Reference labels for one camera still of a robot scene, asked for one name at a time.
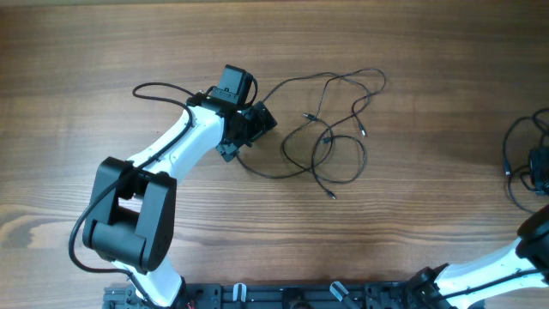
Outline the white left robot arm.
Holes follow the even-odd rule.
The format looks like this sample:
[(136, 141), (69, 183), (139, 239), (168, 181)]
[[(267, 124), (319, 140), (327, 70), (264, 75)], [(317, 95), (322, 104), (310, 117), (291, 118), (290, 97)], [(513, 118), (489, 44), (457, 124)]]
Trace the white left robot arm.
[(123, 161), (108, 157), (98, 167), (89, 205), (69, 237), (112, 263), (110, 271), (130, 280), (108, 288), (105, 308), (195, 308), (201, 288), (189, 288), (167, 257), (175, 223), (177, 186), (212, 148), (225, 161), (272, 130), (276, 122), (256, 100), (257, 81), (247, 71), (226, 65), (218, 85), (191, 94), (180, 119), (156, 142)]

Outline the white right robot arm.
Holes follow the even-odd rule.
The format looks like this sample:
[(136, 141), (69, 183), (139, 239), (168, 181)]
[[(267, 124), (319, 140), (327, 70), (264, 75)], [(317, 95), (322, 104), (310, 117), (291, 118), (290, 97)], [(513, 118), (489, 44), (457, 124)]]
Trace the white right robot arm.
[(474, 308), (481, 301), (524, 288), (548, 287), (548, 208), (534, 212), (517, 238), (464, 264), (425, 268), (405, 290), (420, 308)]

